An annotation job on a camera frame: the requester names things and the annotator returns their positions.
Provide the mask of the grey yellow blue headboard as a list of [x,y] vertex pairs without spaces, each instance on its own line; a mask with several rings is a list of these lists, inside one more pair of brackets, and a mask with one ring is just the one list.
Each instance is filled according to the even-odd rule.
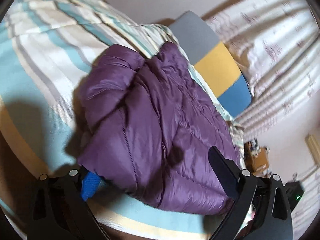
[[169,25],[190,63],[231,116],[251,103],[247,82],[226,46],[195,13],[188,11]]

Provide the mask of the white patterned curtain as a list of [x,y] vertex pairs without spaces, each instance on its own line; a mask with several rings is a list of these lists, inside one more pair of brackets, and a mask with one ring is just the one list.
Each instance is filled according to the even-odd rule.
[[240,0],[206,20],[236,61],[251,104],[244,139],[268,131],[319,91],[319,26],[307,0]]

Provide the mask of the wooden desk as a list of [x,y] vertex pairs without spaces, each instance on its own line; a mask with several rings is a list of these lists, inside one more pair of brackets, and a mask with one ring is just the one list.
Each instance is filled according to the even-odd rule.
[[268,148],[259,146],[256,140],[246,142],[245,149],[245,165],[246,168],[255,176],[266,177],[270,167],[268,161]]

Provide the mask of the wall air conditioner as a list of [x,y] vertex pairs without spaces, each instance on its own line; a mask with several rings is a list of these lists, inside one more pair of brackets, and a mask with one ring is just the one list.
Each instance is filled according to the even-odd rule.
[[311,135],[311,134],[308,134],[306,137],[305,137],[305,142],[306,142],[306,145],[309,149],[309,152],[313,158],[313,161],[316,165],[319,165],[319,162],[320,162],[320,148],[319,148],[319,143],[317,141],[317,139]]

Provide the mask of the purple quilted down jacket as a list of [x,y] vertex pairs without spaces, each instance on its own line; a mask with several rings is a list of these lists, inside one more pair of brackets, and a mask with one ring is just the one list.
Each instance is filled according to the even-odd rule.
[[146,205],[217,215],[231,207],[208,161],[240,161],[229,128],[178,47],[150,59],[114,44],[79,87],[89,141],[78,164]]

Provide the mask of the striped bed duvet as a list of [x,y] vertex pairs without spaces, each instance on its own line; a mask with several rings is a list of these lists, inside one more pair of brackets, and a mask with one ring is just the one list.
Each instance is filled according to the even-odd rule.
[[[190,63],[172,31],[138,24],[103,0],[15,0],[1,22],[1,134],[7,142],[7,179],[1,207],[20,226],[29,213],[31,180],[61,175],[78,165],[89,141],[79,87],[104,51],[118,44],[150,59],[164,43],[175,44],[191,78],[211,98],[228,125],[243,165],[243,133]],[[106,180],[89,200],[99,222],[155,239],[207,239],[204,216],[144,204]]]

